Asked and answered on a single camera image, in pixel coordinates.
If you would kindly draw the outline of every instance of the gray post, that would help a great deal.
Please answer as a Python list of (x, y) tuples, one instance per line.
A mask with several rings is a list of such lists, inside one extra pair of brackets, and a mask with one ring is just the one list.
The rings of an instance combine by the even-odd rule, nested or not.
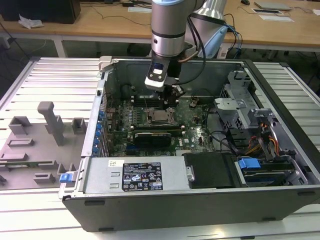
[(54, 114), (54, 103), (52, 101), (42, 101), (37, 108), (38, 113), (42, 114), (45, 118), (48, 127), (52, 131), (54, 140), (58, 146), (64, 145), (63, 129), (58, 125), (57, 118)]

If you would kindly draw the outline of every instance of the wooden table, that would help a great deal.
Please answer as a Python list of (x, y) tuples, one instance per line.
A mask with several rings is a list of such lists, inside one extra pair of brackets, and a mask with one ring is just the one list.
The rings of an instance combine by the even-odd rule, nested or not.
[[(319, 9), (320, 2), (297, 0), (267, 0), (268, 2), (285, 3), (289, 7)], [(150, 43), (151, 14), (128, 12), (121, 5), (95, 6), (81, 4), (81, 13), (74, 24), (44, 22), (44, 27), (27, 29), (17, 22), (2, 21), (4, 27), (15, 38), (49, 39), (53, 40), (59, 57), (67, 57), (63, 41), (93, 41), (120, 43)], [(236, 30), (243, 36), (243, 48), (320, 52), (320, 16), (306, 13), (300, 8), (289, 12), (294, 22), (266, 21), (253, 13), (251, 8), (257, 8), (254, 0), (249, 6), (240, 0), (228, 0), (224, 14), (232, 14)], [(231, 16), (225, 17), (232, 24)], [(8, 34), (0, 29), (0, 37), (7, 38)], [(220, 57), (234, 41), (232, 33), (228, 33), (221, 46)]]
[[(67, 57), (63, 46), (63, 41), (67, 40), (150, 43), (151, 13), (128, 12), (128, 8), (122, 5), (89, 6), (90, 4), (81, 4), (81, 13), (74, 24), (44, 22), (44, 27), (27, 29), (16, 21), (1, 21), (1, 23), (15, 38), (53, 40), (60, 58)], [(1, 27), (0, 37), (8, 37)], [(2, 39), (2, 43), (7, 48), (10, 47), (5, 39)]]
[[(291, 8), (301, 7), (307, 12), (312, 11), (312, 9), (320, 10), (320, 2), (297, 0), (265, 1), (284, 3)], [(234, 16), (235, 28), (243, 36), (242, 48), (320, 52), (320, 16), (314, 13), (306, 13), (300, 8), (294, 8), (289, 12), (283, 11), (283, 16), (290, 17), (294, 22), (266, 21), (259, 14), (249, 14), (245, 11), (253, 13), (252, 9), (258, 9), (258, 6), (254, 4), (254, 0), (250, 2), (251, 4), (246, 6), (237, 0), (228, 1), (224, 9), (224, 14), (232, 14)], [(228, 24), (233, 24), (230, 15), (225, 16), (225, 18)], [(227, 51), (230, 47), (230, 42), (234, 40), (234, 35), (227, 33), (220, 52)]]

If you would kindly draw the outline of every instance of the aluminum profile table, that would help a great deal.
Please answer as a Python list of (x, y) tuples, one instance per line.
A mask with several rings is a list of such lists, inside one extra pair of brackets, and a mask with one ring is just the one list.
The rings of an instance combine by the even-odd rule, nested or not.
[[(255, 64), (319, 148), (319, 98), (289, 67), (278, 63)], [(9, 135), (9, 120), (16, 112), (25, 114), (31, 123), (44, 122), (36, 111), (39, 101), (53, 101), (55, 114), (61, 115), (64, 122), (71, 121), (74, 116), (87, 121), (99, 79), (98, 59), (41, 58), (28, 63), (0, 101), (0, 143), (3, 144)], [(259, 94), (258, 97), (267, 108), (263, 97)], [(77, 240), (320, 238), (319, 204), (305, 206), (282, 221), (90, 233), (81, 228), (62, 204), (58, 188), (0, 191), (0, 219), (0, 239), (3, 240), (62, 236)]]

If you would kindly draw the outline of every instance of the warning label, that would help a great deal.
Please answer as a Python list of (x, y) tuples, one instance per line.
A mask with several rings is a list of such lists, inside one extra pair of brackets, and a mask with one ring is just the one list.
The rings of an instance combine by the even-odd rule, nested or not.
[(125, 192), (163, 190), (160, 162), (124, 163), (122, 170)]

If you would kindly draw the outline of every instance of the blue latch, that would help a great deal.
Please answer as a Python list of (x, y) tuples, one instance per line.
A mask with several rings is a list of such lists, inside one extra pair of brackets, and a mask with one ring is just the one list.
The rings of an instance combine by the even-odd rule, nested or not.
[(72, 173), (63, 173), (61, 174), (59, 181), (61, 184), (72, 183), (72, 177), (73, 177)]
[(257, 158), (242, 158), (238, 161), (241, 169), (260, 169), (260, 163)]

